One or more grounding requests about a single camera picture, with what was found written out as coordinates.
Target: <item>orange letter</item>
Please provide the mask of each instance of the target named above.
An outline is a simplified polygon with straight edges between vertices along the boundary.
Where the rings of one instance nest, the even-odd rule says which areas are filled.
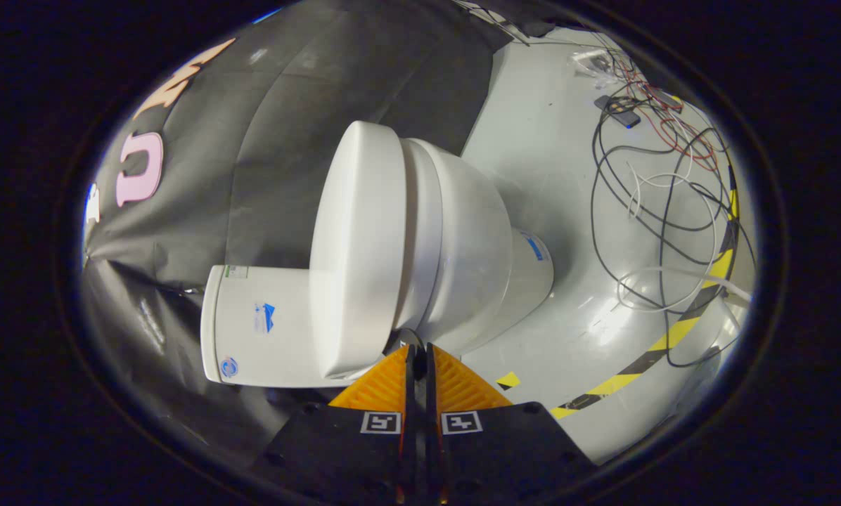
[[[167,80],[167,83],[164,83],[159,89],[155,90],[154,93],[145,99],[145,102],[143,102],[138,111],[136,111],[134,119],[136,119],[136,116],[140,115],[140,112],[145,111],[150,107],[154,107],[155,105],[164,105],[165,107],[169,107],[171,103],[176,100],[176,97],[180,96],[180,93],[183,93],[186,83],[189,83],[187,79],[195,76],[196,72],[201,70],[201,67],[196,67],[196,65],[208,63],[212,58],[221,54],[221,51],[226,49],[228,45],[233,43],[233,41],[235,41],[235,39],[229,39],[227,42],[214,46],[214,48],[210,48],[195,58],[192,58],[192,60],[187,61],[183,67],[177,68],[173,76],[170,77],[170,80]]]

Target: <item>hazard tape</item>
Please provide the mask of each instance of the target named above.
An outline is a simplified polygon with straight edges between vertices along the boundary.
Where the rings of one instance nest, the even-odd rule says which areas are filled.
[[[496,384],[502,388],[502,390],[511,390],[512,388],[516,387],[520,384],[520,378],[518,375],[514,374],[514,371],[508,372],[507,375],[504,375],[501,378],[495,380]]]
[[[730,201],[736,202],[735,189],[730,191]],[[736,210],[736,206],[731,205],[731,209]],[[724,239],[721,241],[719,248],[721,252],[720,257],[711,266],[710,275],[717,276],[718,278],[729,278],[730,273],[732,273],[733,244],[735,243],[733,234],[735,232],[736,227],[733,225],[733,222],[727,221],[726,230],[724,230]],[[661,336],[661,339],[624,368],[623,371],[613,375],[606,382],[591,389],[586,394],[578,395],[578,397],[568,401],[568,403],[552,408],[549,412],[556,419],[561,420],[563,417],[577,413],[577,411],[588,408],[611,394],[617,393],[621,388],[626,387],[630,382],[641,377],[643,372],[648,371],[652,365],[658,363],[671,349],[674,349],[675,346],[680,344],[681,340],[696,326],[699,317],[701,317],[707,308],[707,303],[717,296],[717,293],[721,289],[721,286],[714,281],[704,282],[700,291],[696,294],[696,298],[688,305],[685,313],[680,315],[680,319],[671,326],[668,334]]]

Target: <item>toilet bowl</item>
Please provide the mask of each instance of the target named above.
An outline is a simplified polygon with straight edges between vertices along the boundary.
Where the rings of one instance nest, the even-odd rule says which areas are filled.
[[[492,182],[460,157],[353,122],[321,195],[308,269],[214,266],[205,375],[259,387],[340,387],[393,330],[461,356],[551,290],[545,244],[511,227]]]

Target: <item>gray floor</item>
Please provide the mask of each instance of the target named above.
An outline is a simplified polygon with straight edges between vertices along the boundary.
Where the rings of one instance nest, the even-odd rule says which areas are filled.
[[[589,33],[565,29],[546,37],[600,43]],[[534,313],[482,348],[466,353],[462,360],[493,385],[498,378],[514,372],[520,383],[505,391],[508,400],[541,401],[547,409],[604,384],[665,333],[661,314],[637,313],[617,306],[615,283],[598,265],[591,246],[589,206],[595,176],[591,139],[600,115],[593,101],[610,95],[622,84],[595,89],[593,78],[576,74],[569,57],[575,51],[590,49],[558,44],[526,47],[520,43],[501,49],[494,56],[490,96],[462,153],[465,160],[494,179],[513,225],[545,241],[556,270],[552,294]],[[685,107],[681,116],[696,129],[704,128],[705,121],[693,108]],[[606,148],[616,144],[665,148],[645,119],[633,129],[609,121],[603,128],[603,138]],[[672,172],[676,157],[619,153],[611,160],[630,187],[633,176],[621,171],[628,170],[625,161],[640,176],[651,176]],[[681,173],[686,172],[687,162],[684,160]],[[723,179],[728,185],[726,174]],[[691,170],[691,180],[717,189],[714,176],[698,166]],[[740,198],[744,222],[751,231],[747,188],[742,188],[744,177],[738,177],[738,183],[745,190]],[[669,219],[693,226],[705,223],[707,211],[701,199],[683,186],[679,193]],[[664,189],[643,187],[645,205],[662,209],[665,198]],[[658,265],[658,239],[626,213],[600,183],[594,205],[598,246],[618,275]],[[725,221],[718,220],[717,246],[724,227]],[[710,234],[710,230],[676,237],[671,233],[668,238],[693,256],[707,259],[712,247]],[[751,291],[755,273],[748,264],[742,249],[733,279]],[[693,269],[674,254],[666,257],[665,265]],[[684,296],[700,283],[666,275],[668,300]],[[646,294],[655,294],[656,285],[656,279],[643,278],[639,286]],[[674,360],[697,359],[712,343],[723,346],[735,337],[736,327],[720,304],[712,302],[672,350]],[[742,321],[745,308],[732,307]],[[724,355],[734,349],[730,346]],[[559,423],[592,460],[603,462],[668,416],[696,369],[671,368],[661,361],[629,384],[605,385],[608,397],[562,417]]]

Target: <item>toilet tank lid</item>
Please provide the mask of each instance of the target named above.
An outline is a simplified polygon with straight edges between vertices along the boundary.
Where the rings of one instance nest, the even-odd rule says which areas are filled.
[[[394,322],[404,263],[404,155],[385,126],[353,122],[321,194],[311,250],[311,305],[321,374],[379,358]]]

